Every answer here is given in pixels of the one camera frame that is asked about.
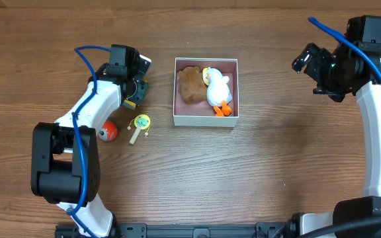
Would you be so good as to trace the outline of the brown plush toy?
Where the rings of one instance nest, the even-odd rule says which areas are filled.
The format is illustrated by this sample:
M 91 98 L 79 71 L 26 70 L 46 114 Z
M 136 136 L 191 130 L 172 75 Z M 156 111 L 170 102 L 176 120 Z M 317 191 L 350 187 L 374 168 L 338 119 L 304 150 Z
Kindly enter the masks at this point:
M 188 66 L 178 72 L 179 93 L 186 104 L 196 104 L 206 100 L 207 87 L 197 66 Z

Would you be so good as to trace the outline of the yellow toy crane truck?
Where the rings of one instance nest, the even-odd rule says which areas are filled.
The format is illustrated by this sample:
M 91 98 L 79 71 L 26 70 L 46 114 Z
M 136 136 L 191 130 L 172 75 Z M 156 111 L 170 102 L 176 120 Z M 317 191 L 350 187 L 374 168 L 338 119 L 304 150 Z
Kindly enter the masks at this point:
M 124 100 L 122 105 L 135 110 L 139 105 L 141 105 L 147 95 L 148 82 L 145 79 L 140 81 L 131 80 L 125 85 Z

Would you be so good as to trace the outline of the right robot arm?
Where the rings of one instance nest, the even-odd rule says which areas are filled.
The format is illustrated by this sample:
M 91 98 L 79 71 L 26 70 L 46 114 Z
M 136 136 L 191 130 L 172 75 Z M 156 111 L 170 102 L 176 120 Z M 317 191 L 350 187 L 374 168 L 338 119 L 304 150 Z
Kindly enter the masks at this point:
M 332 212 L 295 214 L 277 235 L 381 237 L 381 17 L 351 18 L 345 33 L 314 17 L 310 22 L 336 39 L 338 47 L 330 52 L 310 43 L 292 68 L 316 82 L 316 95 L 335 102 L 355 96 L 364 130 L 365 181 L 360 198 L 341 201 Z

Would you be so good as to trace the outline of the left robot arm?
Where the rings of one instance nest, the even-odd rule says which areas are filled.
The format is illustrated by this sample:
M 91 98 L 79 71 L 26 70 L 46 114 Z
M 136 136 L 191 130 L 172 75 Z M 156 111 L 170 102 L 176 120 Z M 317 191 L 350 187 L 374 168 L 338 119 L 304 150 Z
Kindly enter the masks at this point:
M 89 48 L 75 49 L 91 72 L 83 96 L 64 116 L 52 123 L 40 122 L 32 132 L 31 191 L 74 221 L 71 227 L 57 227 L 55 237 L 123 236 L 115 215 L 98 194 L 97 134 L 121 106 L 141 105 L 151 60 L 133 47 L 113 44 L 107 48 L 109 61 L 94 69 L 82 53 Z

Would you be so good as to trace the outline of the white plush duck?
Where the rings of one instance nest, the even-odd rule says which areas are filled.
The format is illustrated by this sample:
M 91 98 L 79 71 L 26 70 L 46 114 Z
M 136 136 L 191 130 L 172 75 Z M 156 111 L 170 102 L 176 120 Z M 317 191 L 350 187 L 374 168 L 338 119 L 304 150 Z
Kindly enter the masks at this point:
M 228 86 L 230 78 L 216 68 L 207 67 L 202 71 L 202 79 L 207 86 L 207 101 L 213 107 L 215 116 L 230 116 L 232 108 L 228 104 L 233 99 Z

